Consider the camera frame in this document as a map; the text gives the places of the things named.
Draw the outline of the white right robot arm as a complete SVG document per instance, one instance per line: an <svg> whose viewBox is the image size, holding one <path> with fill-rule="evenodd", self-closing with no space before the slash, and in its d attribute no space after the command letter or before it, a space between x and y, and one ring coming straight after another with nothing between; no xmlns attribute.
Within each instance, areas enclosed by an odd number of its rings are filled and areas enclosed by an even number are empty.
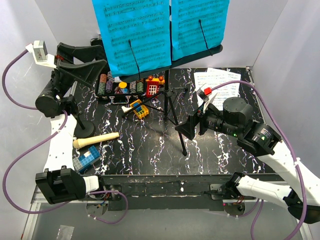
<svg viewBox="0 0 320 240"><path fill-rule="evenodd" d="M235 172L231 178L211 190L210 194L225 198L254 197L274 203L300 219L303 213L303 194L299 167L306 195L304 222L314 224L320 220L320 179L302 163L294 162L293 156L281 136L269 125L253 120L253 108L240 97L230 97L218 110L211 101L204 102L190 113L185 122L175 129L189 140L195 138L195 127L199 134L213 130L236 138L237 145L271 167L287 184L276 185Z"/></svg>

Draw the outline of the black microphone stand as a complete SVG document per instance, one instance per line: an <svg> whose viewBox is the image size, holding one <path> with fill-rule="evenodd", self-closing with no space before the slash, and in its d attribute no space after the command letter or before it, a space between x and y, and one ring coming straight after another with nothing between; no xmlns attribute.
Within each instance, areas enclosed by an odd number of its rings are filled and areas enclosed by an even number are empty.
<svg viewBox="0 0 320 240"><path fill-rule="evenodd" d="M85 119L83 111L79 107L79 103L75 96L77 82L75 81L70 89L69 96L71 97L71 113L76 120L76 126L74 129L74 136L77 139L85 139L92 137L95 133L96 127L91 120Z"/></svg>

